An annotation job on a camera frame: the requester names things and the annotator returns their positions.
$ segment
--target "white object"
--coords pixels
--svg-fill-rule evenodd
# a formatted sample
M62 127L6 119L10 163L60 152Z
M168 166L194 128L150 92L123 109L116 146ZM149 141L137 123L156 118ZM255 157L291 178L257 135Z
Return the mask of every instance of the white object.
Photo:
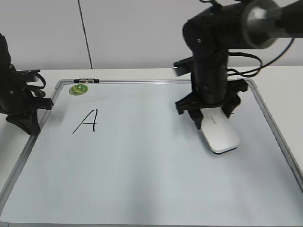
M233 150L239 145L238 133L221 108L202 109L201 130L215 154Z

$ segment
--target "white surface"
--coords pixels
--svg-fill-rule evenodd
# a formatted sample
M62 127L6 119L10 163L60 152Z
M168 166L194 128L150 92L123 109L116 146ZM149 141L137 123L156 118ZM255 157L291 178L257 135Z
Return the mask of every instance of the white surface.
M71 96L70 87L62 90L2 221L303 224L303 194L250 91L240 94L242 105L231 117L241 144L217 156L188 114L175 109L190 84L89 85L82 96ZM72 134L96 108L96 132L83 125Z
M44 70L42 75L47 80L45 89L47 97L51 96L55 85L61 79L189 79L189 75L176 78L171 69ZM254 80L299 166L303 169L301 143L303 66L268 67ZM2 114L0 127L0 188L2 188L29 136L16 126L6 123Z
M221 108L202 109L201 130L212 151L221 154L238 147L240 138Z
M77 0L1 0L0 33L23 69L90 69Z
M295 0L278 0L280 6ZM224 5L234 0L220 0ZM199 0L81 0L83 18L94 69L170 68L191 56L183 25L210 7ZM266 50L244 50L269 62L289 43L280 39ZM278 65L301 65L303 40ZM256 60L232 57L232 66L258 65Z

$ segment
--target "black marker writing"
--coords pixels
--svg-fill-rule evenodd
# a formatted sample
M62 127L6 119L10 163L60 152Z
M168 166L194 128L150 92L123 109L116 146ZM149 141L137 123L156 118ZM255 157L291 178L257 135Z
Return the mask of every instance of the black marker writing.
M93 125L93 131L95 131L95 125L96 123L96 119L97 119L97 115L98 115L98 109L96 109L96 114L95 114L95 118L94 118L94 122L93 123L83 123L95 110L90 111L90 113L88 115L86 115L86 117L83 119L83 121L81 121L81 123L78 125L78 127L75 129L75 131L72 133L74 134L78 128L83 125L83 124L92 124Z

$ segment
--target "whiteboard frame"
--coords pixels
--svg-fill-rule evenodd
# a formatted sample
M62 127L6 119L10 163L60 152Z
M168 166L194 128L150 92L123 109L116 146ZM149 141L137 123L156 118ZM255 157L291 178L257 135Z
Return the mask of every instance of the whiteboard frame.
M51 99L53 100L54 104L62 90L62 88L65 85L70 85L70 84L77 84L76 81L79 81L80 83L97 83L97 84L146 84L146 83L152 83L152 84L163 84L163 83L190 83L190 80L98 80L98 79L63 79L60 80L56 87L55 90L52 94ZM301 191L303 192L303 174L302 171L296 162L289 146L287 145L285 139L282 136L281 131L279 130L277 124L275 123L272 115L270 114L267 106L265 105L264 100L262 99L258 87L255 84L255 82L252 79L245 79L247 82L248 86L250 87L266 121L268 122L275 139L277 140L277 143L279 147L281 148L281 151L290 166L300 188ZM51 111L45 110L41 120L40 120L40 128L41 130L43 129L43 126L45 125ZM39 135L36 136L31 136L25 147L22 150L22 153L20 154L13 170L11 171L2 191L0 192L0 215L2 213L2 209L5 206L5 203L15 185L15 182L17 181L26 161L27 158L29 157L35 141L37 140ZM91 224L38 224L38 223L8 223L8 222L0 222L0 227L80 227L80 226L85 226L85 227L96 227L96 226L111 226L111 227L126 227L126 226L132 226L132 227L142 227L142 225L104 225L104 224L98 224L98 225L91 225ZM148 225L148 226L155 226L155 227L160 227L161 225Z

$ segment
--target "whiteboard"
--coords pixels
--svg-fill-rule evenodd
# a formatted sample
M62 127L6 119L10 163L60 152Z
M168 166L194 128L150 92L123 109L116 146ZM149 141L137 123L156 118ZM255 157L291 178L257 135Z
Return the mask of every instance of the whiteboard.
M81 96L70 95L71 86L61 90L0 221L303 225L303 194L251 89L231 116L240 146L218 156L175 110L190 83L89 84ZM95 124L75 131L91 111L84 123Z

